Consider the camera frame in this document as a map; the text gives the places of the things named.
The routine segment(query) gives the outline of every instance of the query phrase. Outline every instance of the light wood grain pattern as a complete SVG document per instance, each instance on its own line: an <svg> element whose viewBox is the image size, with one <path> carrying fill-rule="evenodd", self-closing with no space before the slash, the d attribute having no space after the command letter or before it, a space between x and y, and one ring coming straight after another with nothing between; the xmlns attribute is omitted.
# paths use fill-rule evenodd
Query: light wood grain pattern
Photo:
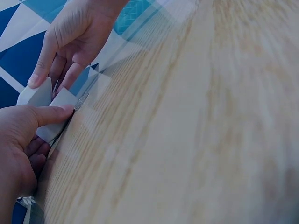
<svg viewBox="0 0 299 224"><path fill-rule="evenodd" d="M75 114L36 196L46 223L298 221L299 1L188 2Z"/></svg>

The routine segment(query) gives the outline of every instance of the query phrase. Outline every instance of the patterned fabric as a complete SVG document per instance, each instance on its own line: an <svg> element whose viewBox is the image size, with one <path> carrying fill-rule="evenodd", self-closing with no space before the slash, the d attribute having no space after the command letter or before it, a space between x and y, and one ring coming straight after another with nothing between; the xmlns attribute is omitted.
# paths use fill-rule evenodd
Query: patterned fabric
<svg viewBox="0 0 299 224"><path fill-rule="evenodd" d="M67 0L0 1L0 108L16 104L18 95L27 85L39 57L45 31L66 2ZM105 69L113 61L126 57L118 55L117 52L112 53L109 46L113 44L115 49L115 44L119 47L129 44L128 49L132 49L133 43L128 43L121 36L150 7L158 10L157 5L159 4L155 0L131 0L127 4L103 49L106 53L99 54L82 72L71 88L73 94L79 92L90 75Z"/></svg>

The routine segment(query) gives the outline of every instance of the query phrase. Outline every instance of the white triangle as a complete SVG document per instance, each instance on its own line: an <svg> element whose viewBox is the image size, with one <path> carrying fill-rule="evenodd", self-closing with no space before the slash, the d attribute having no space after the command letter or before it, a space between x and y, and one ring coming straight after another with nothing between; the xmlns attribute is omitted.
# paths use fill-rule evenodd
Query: white triangle
<svg viewBox="0 0 299 224"><path fill-rule="evenodd" d="M20 4L19 0L1 0L0 1L0 11L11 8L11 7L16 6L18 4Z"/></svg>
<svg viewBox="0 0 299 224"><path fill-rule="evenodd" d="M94 76L96 74L99 74L96 70L94 70L92 67L89 68L88 77Z"/></svg>
<svg viewBox="0 0 299 224"><path fill-rule="evenodd" d="M47 30L49 25L26 5L20 4L0 37L0 52Z"/></svg>

